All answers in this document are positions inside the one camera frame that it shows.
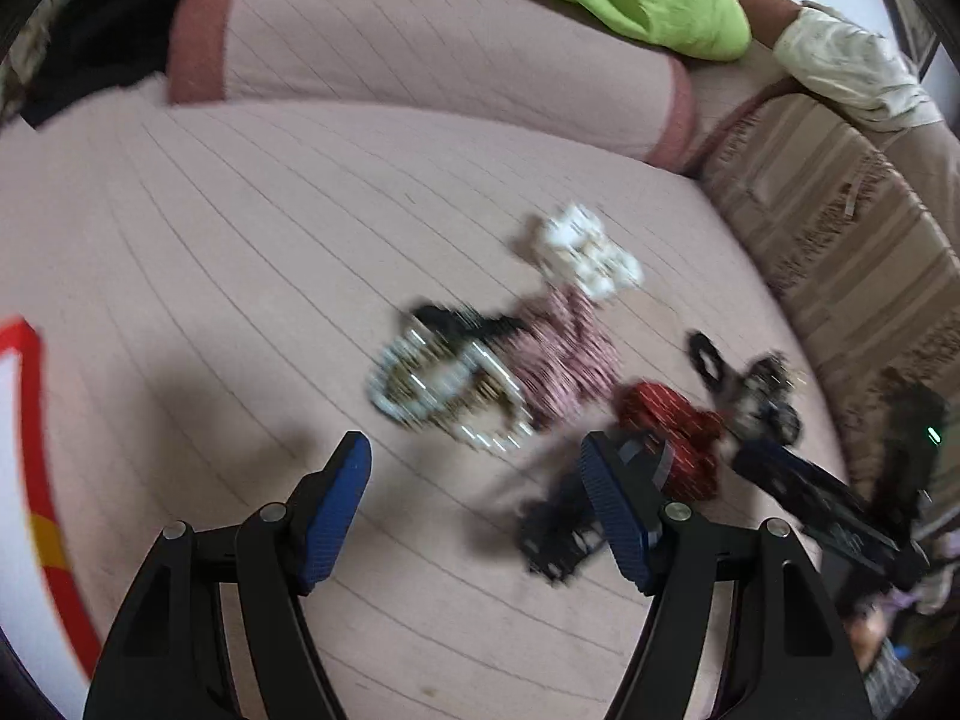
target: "red scrunchie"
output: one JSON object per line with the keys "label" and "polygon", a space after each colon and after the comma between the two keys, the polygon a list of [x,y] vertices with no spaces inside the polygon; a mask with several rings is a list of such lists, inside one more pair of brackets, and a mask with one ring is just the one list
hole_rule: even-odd
{"label": "red scrunchie", "polygon": [[723,435],[717,412],[698,410],[682,395],[658,382],[640,381],[623,395],[620,427],[654,430],[670,442],[673,466],[664,494],[679,501],[706,501],[717,495],[717,459],[713,444]]}

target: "red border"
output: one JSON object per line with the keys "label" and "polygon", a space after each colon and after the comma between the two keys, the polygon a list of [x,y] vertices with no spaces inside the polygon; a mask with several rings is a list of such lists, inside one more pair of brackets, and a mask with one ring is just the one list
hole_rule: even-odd
{"label": "red border", "polygon": [[[0,354],[10,349],[20,355],[20,448],[27,504],[31,512],[51,520],[59,533],[61,530],[56,520],[43,453],[43,413],[40,401],[43,347],[40,336],[37,336],[25,319],[15,319],[0,327]],[[49,566],[43,568],[43,573],[67,638],[86,675],[92,679],[102,647],[83,605],[83,599],[80,598],[80,591],[74,583],[73,574],[68,570]]]}

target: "yellow stripe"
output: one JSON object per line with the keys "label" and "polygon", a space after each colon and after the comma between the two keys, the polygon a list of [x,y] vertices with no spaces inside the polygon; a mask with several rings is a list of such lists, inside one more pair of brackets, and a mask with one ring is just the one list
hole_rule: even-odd
{"label": "yellow stripe", "polygon": [[59,529],[53,520],[42,514],[31,514],[30,522],[34,529],[34,544],[37,546],[37,557],[44,568],[67,569],[64,546],[59,537]]}

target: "blue object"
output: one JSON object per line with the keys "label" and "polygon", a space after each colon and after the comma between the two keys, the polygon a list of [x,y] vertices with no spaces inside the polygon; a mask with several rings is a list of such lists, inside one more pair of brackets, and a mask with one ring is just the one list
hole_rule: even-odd
{"label": "blue object", "polygon": [[620,573],[638,589],[645,589],[650,580],[647,532],[635,519],[620,485],[589,437],[580,444],[577,466]]}
{"label": "blue object", "polygon": [[333,571],[370,480],[370,470],[370,441],[358,434],[306,532],[306,555],[299,579],[307,592],[314,589],[318,581],[328,579]]}

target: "metal screw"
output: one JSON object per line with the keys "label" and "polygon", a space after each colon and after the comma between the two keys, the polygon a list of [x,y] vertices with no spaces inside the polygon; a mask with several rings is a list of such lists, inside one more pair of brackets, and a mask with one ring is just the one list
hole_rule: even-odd
{"label": "metal screw", "polygon": [[771,517],[767,520],[767,530],[777,538],[785,538],[790,535],[790,526],[779,517]]}
{"label": "metal screw", "polygon": [[690,512],[690,507],[687,504],[672,501],[664,506],[664,514],[674,522],[686,522],[693,512]]}
{"label": "metal screw", "polygon": [[166,538],[167,541],[176,541],[184,533],[186,533],[186,523],[179,519],[176,522],[171,522],[163,529],[163,537]]}
{"label": "metal screw", "polygon": [[260,519],[264,522],[280,522],[287,515],[287,508],[282,503],[268,503],[260,510]]}

